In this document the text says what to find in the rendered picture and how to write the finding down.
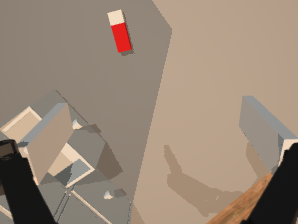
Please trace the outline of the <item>white chest of drawers with wooden top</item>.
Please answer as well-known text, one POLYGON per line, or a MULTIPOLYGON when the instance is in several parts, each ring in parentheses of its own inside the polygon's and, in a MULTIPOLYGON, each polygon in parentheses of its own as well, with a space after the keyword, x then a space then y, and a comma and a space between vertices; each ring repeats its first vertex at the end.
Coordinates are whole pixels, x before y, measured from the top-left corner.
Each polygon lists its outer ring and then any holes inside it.
MULTIPOLYGON (((11 122, 13 122, 18 116, 20 116, 25 110, 27 110, 31 105, 27 103, 25 106, 23 106, 21 109, 16 111, 14 114, 12 114, 10 117, 5 119, 3 122, 0 123, 0 135, 3 136, 6 140, 9 139, 3 132, 1 132, 4 128, 6 128, 11 122), (16 116, 17 115, 17 116, 16 116), (16 117, 15 117, 16 116, 16 117), (13 118, 15 117, 15 118, 13 118), (12 119, 12 120, 11 120, 12 119), (10 121, 10 122, 8 122, 10 121), (8 123, 7 123, 8 122, 8 123), (7 123, 7 124, 6 124, 7 123), (3 126, 4 125, 4 126, 3 126), (2 127, 2 128, 1 128, 2 127)), ((128 215, 128 222, 127 224, 130 224, 131 222, 131 214, 132 214, 132 206, 133 202, 118 188, 116 187, 98 168, 95 168, 101 175, 103 175, 119 192, 121 192, 129 201, 130 201, 130 208, 129 208, 129 215, 128 215)), ((66 190, 55 214, 54 214, 54 219, 57 222, 59 215, 68 199, 68 196, 72 195, 77 201, 79 201, 84 207, 86 207, 91 213, 93 213, 98 219, 100 219, 104 224, 108 224, 105 222, 99 215, 97 215, 92 209, 90 209, 84 202, 82 202, 77 196, 75 196, 71 190, 74 186, 71 185, 70 187, 66 188, 62 183, 60 183, 55 177, 53 177, 49 172, 46 173, 49 177, 51 177, 56 183, 58 183, 63 189, 66 190)), ((3 212, 0 211, 0 217, 2 217, 4 220, 9 222, 10 224, 14 224, 13 220, 5 215, 3 212)))

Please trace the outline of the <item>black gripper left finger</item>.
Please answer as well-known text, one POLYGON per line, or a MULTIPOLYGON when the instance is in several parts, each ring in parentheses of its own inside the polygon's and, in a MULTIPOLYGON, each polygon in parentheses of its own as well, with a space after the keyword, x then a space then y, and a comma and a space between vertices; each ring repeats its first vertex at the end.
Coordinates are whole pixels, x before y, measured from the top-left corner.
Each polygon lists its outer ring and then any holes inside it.
POLYGON ((0 141, 0 196, 14 224, 59 224, 37 185, 73 132, 68 103, 58 103, 18 143, 0 141))

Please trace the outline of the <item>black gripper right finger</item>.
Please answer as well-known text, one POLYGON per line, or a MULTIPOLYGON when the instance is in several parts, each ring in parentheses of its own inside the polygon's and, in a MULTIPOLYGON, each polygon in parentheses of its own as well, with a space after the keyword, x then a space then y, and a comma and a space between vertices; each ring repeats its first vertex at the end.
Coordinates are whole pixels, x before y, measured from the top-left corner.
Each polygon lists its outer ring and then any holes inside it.
POLYGON ((273 176, 240 224, 296 224, 298 137, 253 95, 242 96, 239 127, 273 176))

